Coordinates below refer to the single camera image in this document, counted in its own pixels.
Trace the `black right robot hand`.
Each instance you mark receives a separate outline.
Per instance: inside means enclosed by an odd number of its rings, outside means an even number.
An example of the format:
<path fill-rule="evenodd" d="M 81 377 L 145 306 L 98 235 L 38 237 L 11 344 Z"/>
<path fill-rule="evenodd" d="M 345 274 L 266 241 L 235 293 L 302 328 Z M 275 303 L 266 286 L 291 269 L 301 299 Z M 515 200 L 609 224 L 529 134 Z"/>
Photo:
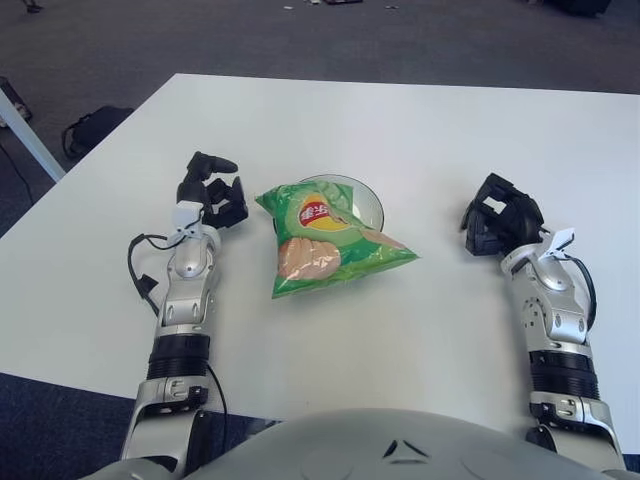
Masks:
<path fill-rule="evenodd" d="M 506 255 L 524 245 L 541 243 L 544 218 L 534 199 L 491 173 L 469 203 L 461 230 L 474 256 Z"/>

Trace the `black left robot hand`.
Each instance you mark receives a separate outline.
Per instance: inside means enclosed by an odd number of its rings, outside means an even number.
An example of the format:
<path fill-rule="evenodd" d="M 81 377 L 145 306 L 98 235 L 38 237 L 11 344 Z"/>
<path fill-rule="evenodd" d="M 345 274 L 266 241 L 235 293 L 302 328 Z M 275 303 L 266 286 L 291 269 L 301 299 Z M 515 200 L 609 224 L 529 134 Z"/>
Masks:
<path fill-rule="evenodd" d="M 248 218 L 248 209 L 239 176 L 231 184 L 213 174 L 238 172 L 238 165 L 222 157 L 196 151 L 187 165 L 187 173 L 178 185 L 176 200 L 199 203 L 204 225 L 230 228 Z"/>

